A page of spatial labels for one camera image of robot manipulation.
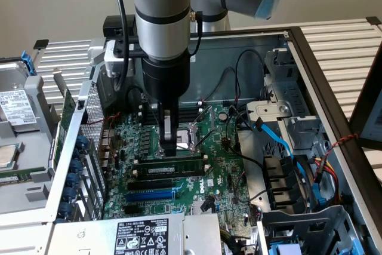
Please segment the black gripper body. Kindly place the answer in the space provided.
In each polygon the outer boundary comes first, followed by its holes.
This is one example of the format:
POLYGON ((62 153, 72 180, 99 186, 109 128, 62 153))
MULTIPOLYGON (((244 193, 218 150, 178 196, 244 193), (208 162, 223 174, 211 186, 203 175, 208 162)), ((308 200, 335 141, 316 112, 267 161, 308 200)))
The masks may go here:
POLYGON ((164 109, 174 109, 190 84, 190 54, 170 60, 144 58, 142 71, 147 93, 164 109))

